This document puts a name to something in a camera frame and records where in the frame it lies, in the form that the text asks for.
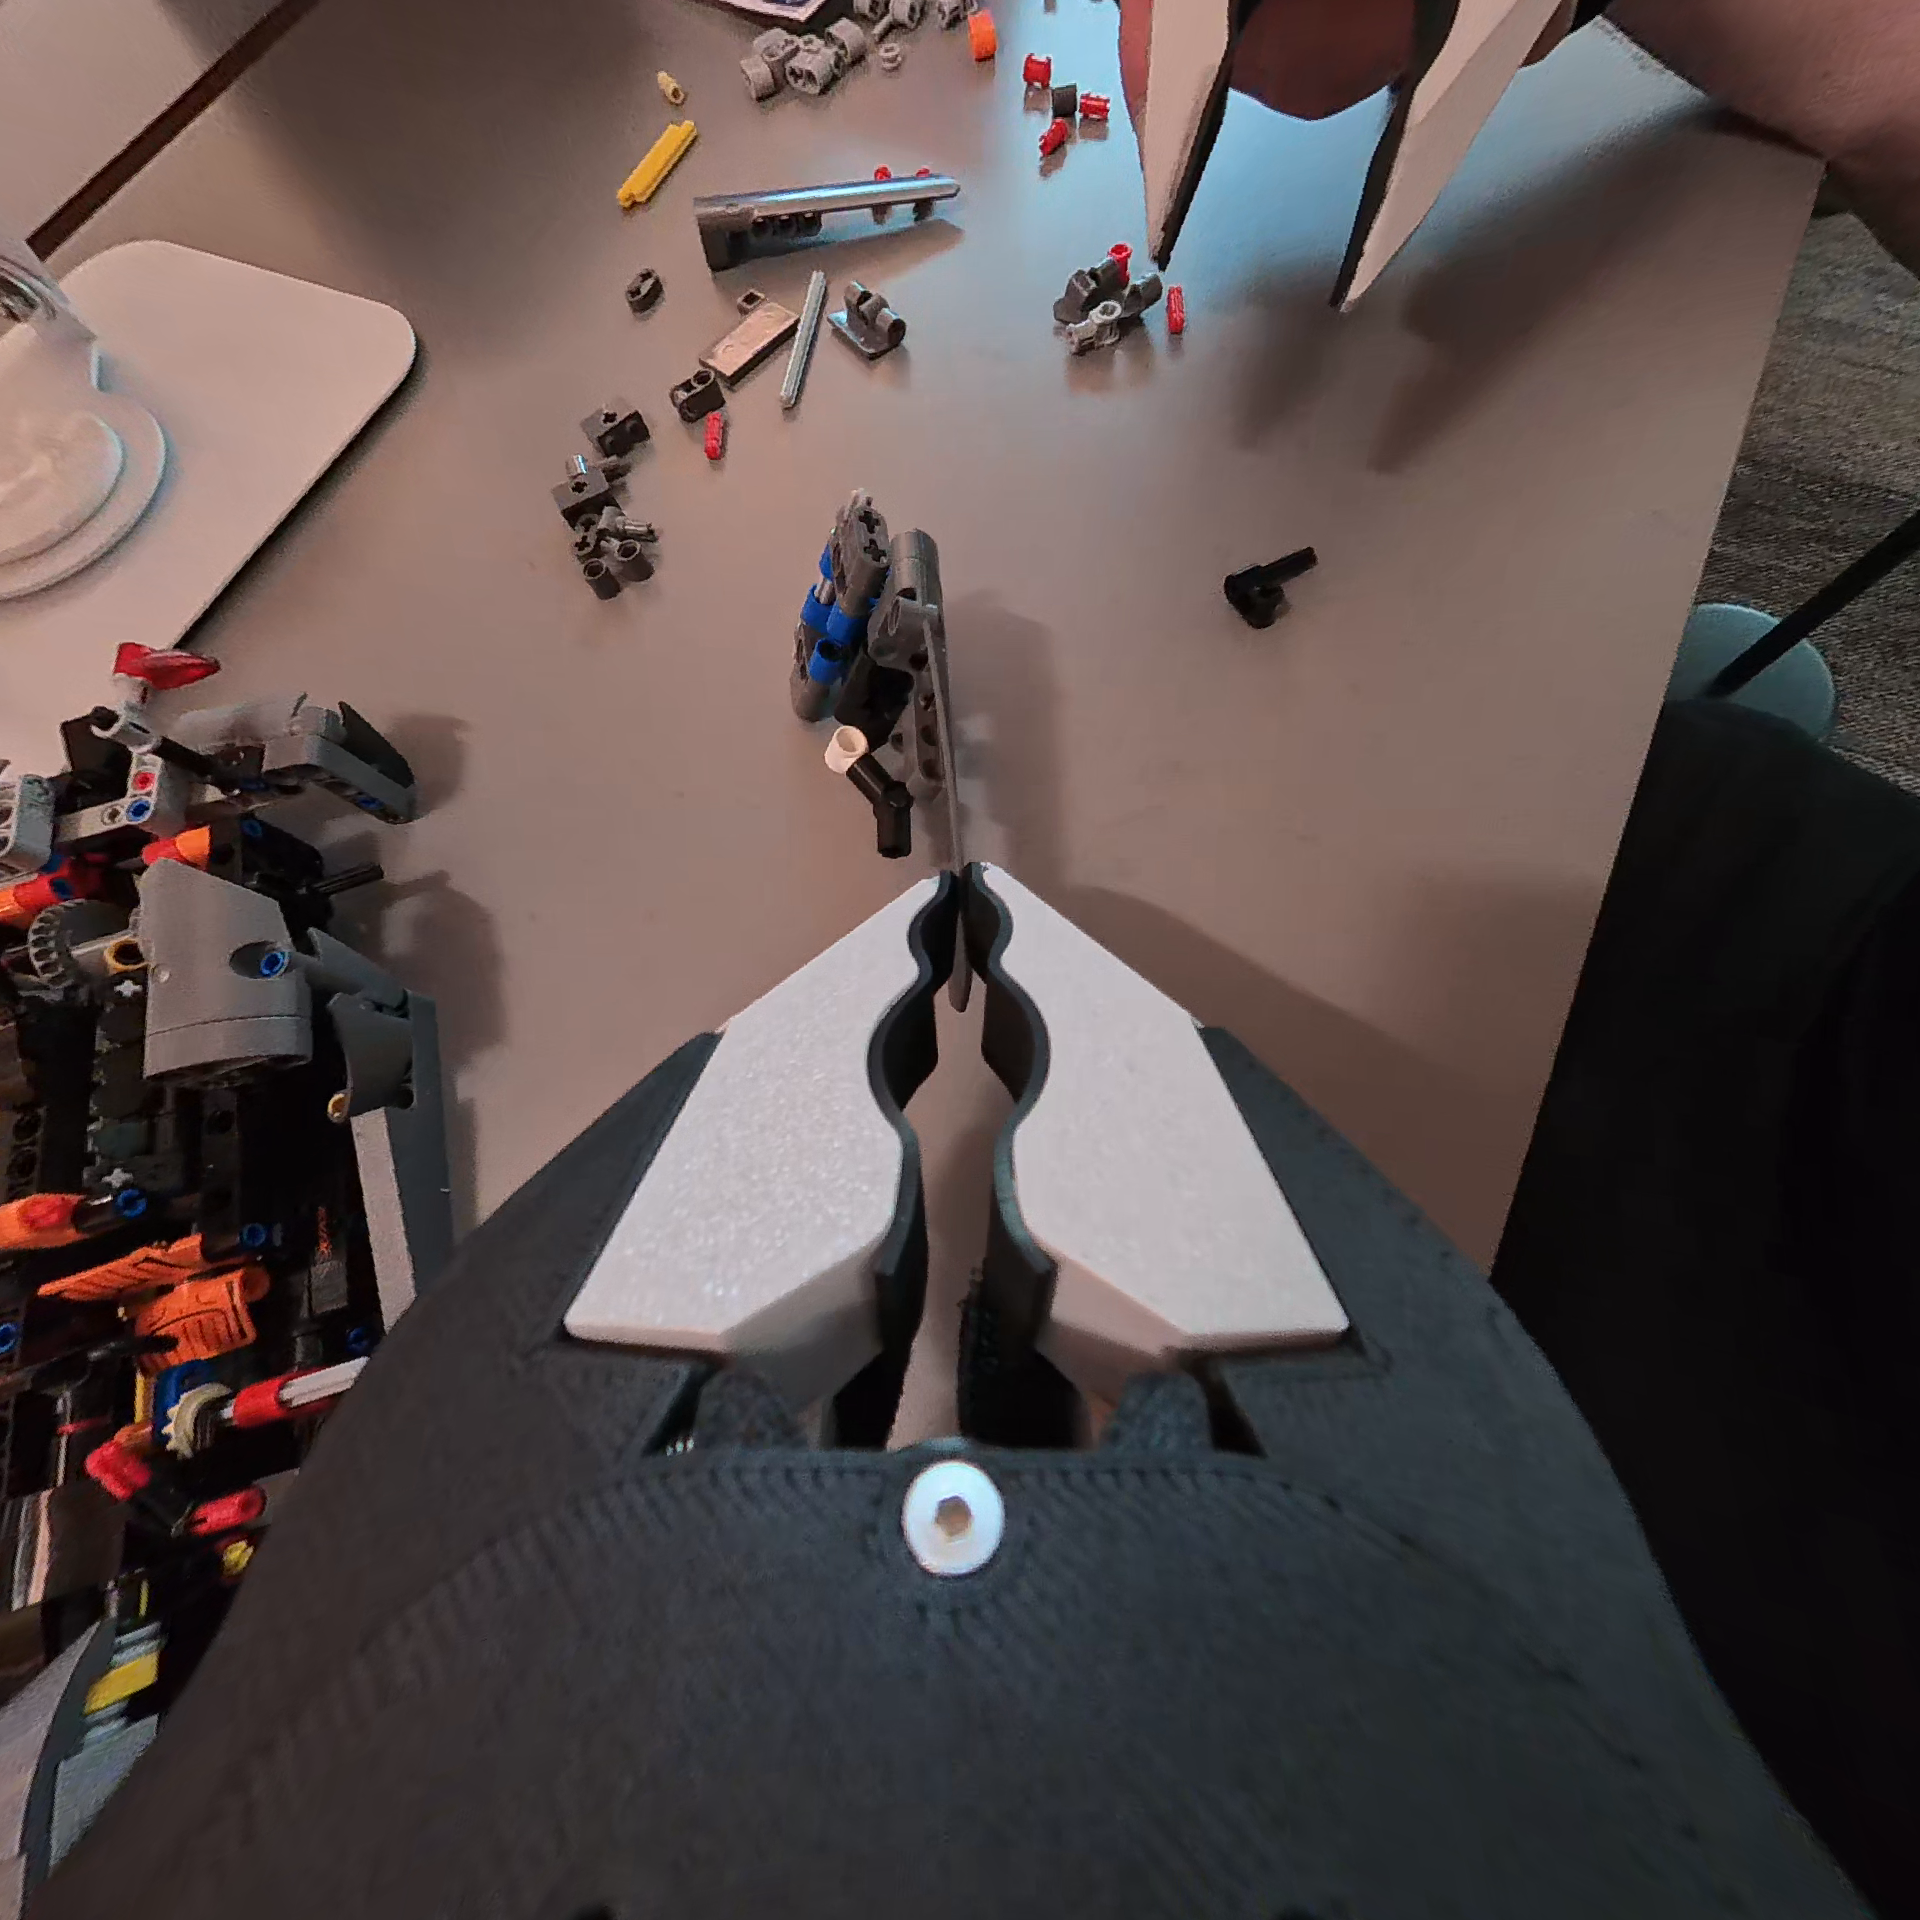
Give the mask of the lego technic car chassis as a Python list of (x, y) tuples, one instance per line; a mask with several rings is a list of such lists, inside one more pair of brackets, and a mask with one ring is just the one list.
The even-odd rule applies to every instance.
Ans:
[(335, 927), (382, 881), (274, 809), (419, 817), (302, 692), (124, 643), (6, 765), (6, 1916), (151, 1748), (339, 1399), (454, 1243), (439, 1011)]

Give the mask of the person's dark trousers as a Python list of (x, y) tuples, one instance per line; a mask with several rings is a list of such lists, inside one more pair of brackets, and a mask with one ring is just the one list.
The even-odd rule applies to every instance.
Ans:
[(1915, 1916), (1915, 796), (1663, 711), (1492, 1282), (1768, 1767)]

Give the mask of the grey flat lego plate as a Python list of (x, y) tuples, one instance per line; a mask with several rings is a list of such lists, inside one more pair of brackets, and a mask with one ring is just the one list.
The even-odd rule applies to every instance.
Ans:
[(737, 322), (700, 357), (700, 365), (735, 389), (788, 346), (801, 330), (801, 314), (750, 287), (737, 301)]

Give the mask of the black lego axle connector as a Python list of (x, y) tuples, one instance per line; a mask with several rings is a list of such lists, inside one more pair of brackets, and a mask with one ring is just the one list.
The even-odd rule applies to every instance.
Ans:
[(1255, 631), (1273, 629), (1290, 611), (1290, 587), (1318, 569), (1314, 546), (1298, 546), (1278, 561), (1231, 571), (1222, 585), (1227, 606)]

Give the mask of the grey connector assembly red pins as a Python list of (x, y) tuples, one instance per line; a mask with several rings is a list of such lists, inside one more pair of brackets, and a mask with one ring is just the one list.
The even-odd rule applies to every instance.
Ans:
[(1164, 298), (1161, 274), (1136, 274), (1131, 245), (1118, 242), (1068, 276), (1050, 315), (1068, 355), (1086, 357), (1116, 348)]

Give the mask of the scattered red lego pins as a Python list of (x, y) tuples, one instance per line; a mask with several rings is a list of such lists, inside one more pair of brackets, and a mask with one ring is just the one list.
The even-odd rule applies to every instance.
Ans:
[[(1111, 86), (1108, 119), (1057, 130), (1050, 92), (1019, 83), (1017, 59), (975, 65), (959, 37), (912, 39), (898, 69), (876, 57), (822, 99), (705, 89), (691, 114), (700, 138), (652, 212), (646, 261), (665, 276), (663, 307), (643, 325), (656, 371), (648, 393), (708, 378), (705, 353), (737, 322), (750, 287), (801, 314), (809, 274), (828, 274), (826, 318), (847, 281), (886, 292), (905, 319), (904, 346), (866, 364), (828, 319), (801, 406), (777, 397), (788, 346), (729, 389), (737, 460), (772, 461), (776, 431), (826, 461), (831, 477), (878, 486), (927, 481), (1063, 494), (1153, 466), (1155, 399), (1171, 395), (1182, 342), (1155, 308), (1116, 348), (1071, 357), (1050, 308), (1068, 276), (1111, 245), (1153, 269), (1142, 229), (1136, 151)], [(914, 222), (905, 205), (828, 220), (780, 254), (712, 274), (694, 201), (700, 197), (946, 174), (959, 199)]]

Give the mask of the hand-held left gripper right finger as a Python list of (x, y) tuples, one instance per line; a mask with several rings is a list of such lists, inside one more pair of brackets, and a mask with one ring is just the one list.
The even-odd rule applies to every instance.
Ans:
[(1000, 1324), (1074, 1387), (1350, 1333), (1201, 1022), (1007, 868), (972, 870), (994, 1148)]

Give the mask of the person's right hand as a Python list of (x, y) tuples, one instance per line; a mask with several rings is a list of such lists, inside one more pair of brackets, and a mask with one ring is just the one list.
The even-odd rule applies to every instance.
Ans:
[(1416, 21), (1416, 2), (1260, 2), (1238, 39), (1232, 89), (1284, 116), (1328, 119), (1399, 83)]

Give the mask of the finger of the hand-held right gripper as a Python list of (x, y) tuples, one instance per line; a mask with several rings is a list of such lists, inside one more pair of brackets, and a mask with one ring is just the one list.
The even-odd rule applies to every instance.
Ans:
[(1418, 2), (1412, 49), (1369, 159), (1332, 307), (1382, 276), (1524, 65), (1578, 30), (1578, 2)]
[(1120, 75), (1136, 127), (1147, 252), (1164, 269), (1215, 151), (1247, 2), (1120, 5)]

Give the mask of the blue black lego sub-assembly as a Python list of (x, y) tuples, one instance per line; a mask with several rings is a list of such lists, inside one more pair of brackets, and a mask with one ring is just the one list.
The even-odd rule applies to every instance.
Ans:
[(801, 611), (788, 699), (798, 721), (831, 723), (828, 771), (868, 802), (878, 852), (905, 857), (914, 799), (883, 755), (908, 715), (918, 671), (905, 661), (905, 645), (880, 633), (892, 580), (890, 525), (874, 494), (855, 490), (833, 519), (822, 577)]

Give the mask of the plain grey lego panel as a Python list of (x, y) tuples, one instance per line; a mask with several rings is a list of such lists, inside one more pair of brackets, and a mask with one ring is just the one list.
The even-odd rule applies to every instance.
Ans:
[(924, 222), (938, 205), (959, 199), (963, 183), (946, 174), (866, 177), (833, 183), (729, 189), (694, 201), (705, 265), (712, 274), (769, 254), (795, 250), (816, 238), (828, 220), (872, 212), (887, 220), (905, 205)]

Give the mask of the cluster of light grey connectors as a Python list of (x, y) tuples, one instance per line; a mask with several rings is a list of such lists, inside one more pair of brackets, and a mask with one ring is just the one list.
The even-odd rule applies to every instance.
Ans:
[(822, 99), (858, 67), (878, 59), (898, 67), (905, 37), (934, 19), (945, 33), (967, 25), (972, 2), (842, 2), (801, 30), (758, 22), (739, 57), (742, 78), (758, 105), (784, 93)]

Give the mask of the person's right forearm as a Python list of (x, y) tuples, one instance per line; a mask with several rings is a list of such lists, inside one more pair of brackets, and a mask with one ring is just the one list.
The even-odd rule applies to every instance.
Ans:
[(1617, 2), (1610, 19), (1719, 105), (1822, 158), (1918, 269), (1915, 2)]

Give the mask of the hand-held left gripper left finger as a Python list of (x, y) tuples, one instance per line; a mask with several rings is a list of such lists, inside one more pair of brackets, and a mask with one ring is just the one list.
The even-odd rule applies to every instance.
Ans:
[(580, 1342), (831, 1401), (921, 1321), (921, 1146), (959, 882), (910, 885), (735, 1015), (564, 1313)]

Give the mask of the black tripod leg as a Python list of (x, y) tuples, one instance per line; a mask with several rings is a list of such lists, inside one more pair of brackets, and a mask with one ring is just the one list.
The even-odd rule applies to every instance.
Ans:
[(1918, 511), (1908, 511), (1883, 539), (1874, 541), (1846, 567), (1839, 577), (1824, 582), (1800, 609), (1782, 618), (1766, 636), (1754, 641), (1739, 657), (1736, 657), (1708, 686), (1706, 698), (1731, 699), (1756, 682), (1762, 671), (1785, 661), (1796, 647), (1824, 626), (1832, 618), (1850, 609), (1856, 598), (1879, 587), (1895, 569), (1914, 561), (1918, 553)]

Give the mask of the cluster of dark grey connectors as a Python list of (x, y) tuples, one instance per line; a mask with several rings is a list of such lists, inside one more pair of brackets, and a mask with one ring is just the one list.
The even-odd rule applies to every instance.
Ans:
[(656, 574), (658, 527), (630, 507), (634, 457), (652, 442), (652, 427), (639, 405), (612, 397), (583, 419), (580, 431), (585, 451), (568, 460), (550, 492), (583, 580), (610, 602)]

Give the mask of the white book stand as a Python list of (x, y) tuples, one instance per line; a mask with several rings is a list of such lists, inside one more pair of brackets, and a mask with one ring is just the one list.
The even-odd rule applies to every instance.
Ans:
[(417, 362), (392, 307), (166, 242), (6, 238), (2, 755), (56, 765), (115, 649), (185, 641)]

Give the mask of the yellow lego axle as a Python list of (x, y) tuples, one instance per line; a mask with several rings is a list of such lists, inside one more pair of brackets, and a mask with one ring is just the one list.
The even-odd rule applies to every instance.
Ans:
[(684, 158), (697, 145), (700, 130), (691, 119), (679, 119), (662, 130), (648, 153), (634, 164), (616, 193), (622, 212), (646, 209), (662, 186), (672, 179)]

